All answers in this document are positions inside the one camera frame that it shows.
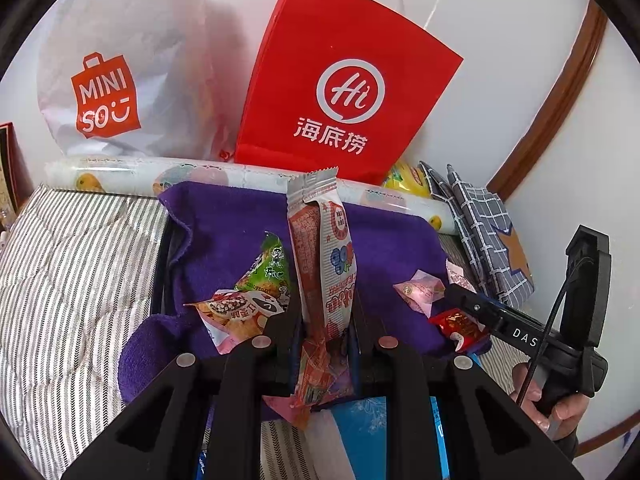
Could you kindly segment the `person right hand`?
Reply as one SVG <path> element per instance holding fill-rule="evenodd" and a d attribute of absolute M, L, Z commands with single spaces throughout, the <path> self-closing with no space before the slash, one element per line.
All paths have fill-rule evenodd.
<path fill-rule="evenodd" d="M 589 405 L 588 396 L 582 393 L 572 394 L 562 399 L 552 408 L 551 417 L 544 416 L 537 410 L 535 403 L 541 399 L 542 389 L 532 380 L 527 387 L 521 410 L 542 431 L 547 432 L 552 424 L 556 425 L 554 440 L 559 441 L 569 436 L 576 436 L 576 429 Z"/>

